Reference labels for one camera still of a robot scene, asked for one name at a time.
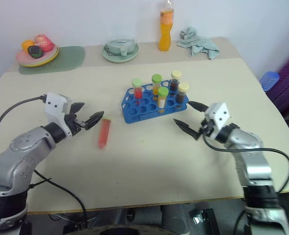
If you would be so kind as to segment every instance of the test tube rack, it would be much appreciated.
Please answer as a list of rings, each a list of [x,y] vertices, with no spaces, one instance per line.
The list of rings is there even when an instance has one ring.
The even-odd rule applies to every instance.
[[[166,98],[164,108],[157,105],[157,96],[153,96],[153,84],[142,85],[142,98],[136,99],[133,94],[133,88],[129,88],[121,102],[121,108],[126,123],[134,123],[150,118],[155,118],[167,114],[180,112],[187,109],[188,97],[185,96],[183,103],[176,102],[178,91],[171,91],[170,80],[161,82],[161,86],[167,87],[169,94]]]

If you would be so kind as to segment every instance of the white table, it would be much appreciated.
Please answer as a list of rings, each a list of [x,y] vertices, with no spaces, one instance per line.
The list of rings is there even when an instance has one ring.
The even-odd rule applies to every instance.
[[[173,121],[183,120],[198,130],[204,113],[188,107],[173,115],[126,124],[121,111],[122,98],[133,78],[150,83],[154,73],[169,79],[172,70],[180,70],[182,81],[190,84],[190,100],[207,105],[225,101],[230,122],[257,134],[265,147],[289,154],[289,129],[280,113],[234,47],[224,39],[215,42],[229,49],[213,61],[205,55],[190,58],[180,47],[162,53],[156,51],[155,44],[143,44],[139,56],[126,64],[107,62],[99,54],[89,53],[98,47],[88,47],[85,63],[72,71],[21,75],[14,66],[0,79],[0,115],[16,102],[49,91],[85,102],[78,113],[81,119],[105,111],[112,119],[106,149],[97,147],[97,125],[60,142],[37,167],[79,195],[88,209],[242,197],[232,155],[209,149],[202,139],[193,140]],[[150,63],[152,51],[156,56]],[[46,124],[40,101],[16,108],[0,125],[0,152],[16,135]],[[288,173],[287,161],[275,153],[265,155],[278,189]],[[30,212],[80,210],[72,197],[50,184],[31,190],[28,203]]]

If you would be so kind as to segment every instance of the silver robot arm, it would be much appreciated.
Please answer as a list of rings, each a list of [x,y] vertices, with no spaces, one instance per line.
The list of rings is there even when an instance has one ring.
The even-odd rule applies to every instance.
[[[175,123],[187,134],[197,140],[201,135],[224,144],[229,150],[247,150],[232,152],[236,161],[236,170],[244,190],[246,214],[249,218],[249,229],[253,235],[289,235],[289,222],[286,212],[281,207],[278,193],[273,187],[271,168],[262,151],[262,140],[255,134],[241,130],[237,125],[225,125],[229,112],[225,103],[214,103],[210,107],[189,101],[198,111],[205,112],[205,119],[198,132],[189,125],[176,120]]]
[[[27,192],[32,173],[63,139],[70,139],[81,128],[93,127],[103,116],[95,113],[87,121],[75,115],[84,103],[71,103],[63,95],[48,93],[45,112],[50,122],[17,136],[8,149],[0,153],[0,231],[11,234],[19,228],[27,214]]]

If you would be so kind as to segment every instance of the wall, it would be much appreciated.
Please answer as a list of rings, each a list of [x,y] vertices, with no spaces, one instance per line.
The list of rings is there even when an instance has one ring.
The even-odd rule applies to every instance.
[[[101,45],[108,38],[159,40],[161,0],[0,0],[0,77],[25,39],[45,33],[59,46]],[[226,37],[257,77],[289,57],[289,0],[177,0],[172,39],[194,26]]]

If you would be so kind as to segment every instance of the cloth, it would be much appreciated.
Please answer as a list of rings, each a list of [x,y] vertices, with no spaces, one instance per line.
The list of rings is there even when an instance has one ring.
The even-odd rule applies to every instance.
[[[196,53],[207,53],[208,59],[213,60],[219,55],[218,46],[210,39],[200,37],[195,28],[189,27],[181,31],[180,39],[177,46],[191,48],[189,56],[194,56]]]

